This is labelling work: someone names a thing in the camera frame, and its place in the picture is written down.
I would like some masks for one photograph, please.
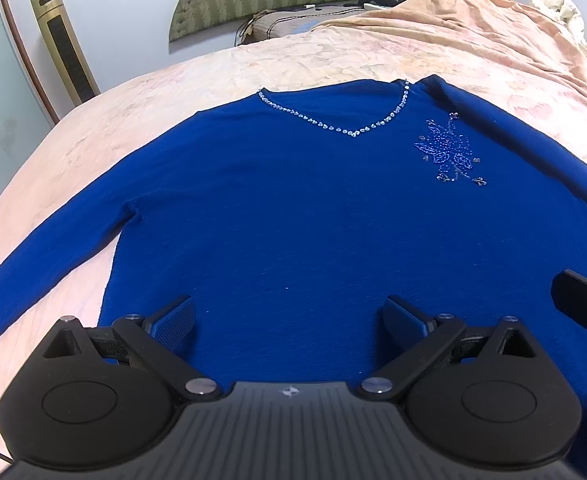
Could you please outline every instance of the metal screw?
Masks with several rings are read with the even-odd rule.
[[[369,377],[362,382],[361,386],[370,394],[385,394],[393,388],[393,383],[386,377]]]
[[[187,392],[196,395],[206,395],[214,393],[218,384],[213,379],[207,377],[198,377],[191,379],[187,384],[184,385]]]

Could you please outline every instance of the sequin flower appliqué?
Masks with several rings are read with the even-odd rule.
[[[463,176],[470,178],[478,186],[485,186],[487,183],[482,177],[471,178],[468,173],[473,169],[474,164],[480,162],[480,159],[474,158],[469,139],[462,134],[456,134],[454,121],[457,119],[457,113],[449,114],[447,128],[428,120],[427,126],[431,134],[418,137],[422,142],[416,142],[414,146],[426,153],[424,160],[431,160],[434,164],[438,164],[439,171],[436,177],[438,180],[455,182]]]

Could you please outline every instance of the long-sleeve top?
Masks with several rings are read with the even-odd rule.
[[[583,403],[587,473],[587,332],[549,293],[566,268],[587,276],[587,165],[481,98],[430,76],[199,112],[0,265],[0,335],[117,232],[100,325],[188,294],[183,357],[225,386],[365,378],[399,351],[389,294],[473,325],[520,317]]]

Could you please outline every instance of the pink bedspread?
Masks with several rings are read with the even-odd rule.
[[[432,73],[511,112],[587,163],[587,57],[553,22],[511,0],[409,0],[171,66],[77,108],[0,197],[0,263],[84,186],[198,110],[262,87],[415,81]],[[115,245],[71,272],[0,337],[0,395],[59,316],[96,323]],[[1,437],[0,450],[6,452]]]

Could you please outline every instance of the blue gripper pad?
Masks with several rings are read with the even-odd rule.
[[[402,298],[390,296],[382,306],[384,327],[403,350],[427,337],[436,327],[435,320]]]
[[[186,296],[147,317],[143,328],[153,339],[176,352],[194,325],[195,303]]]

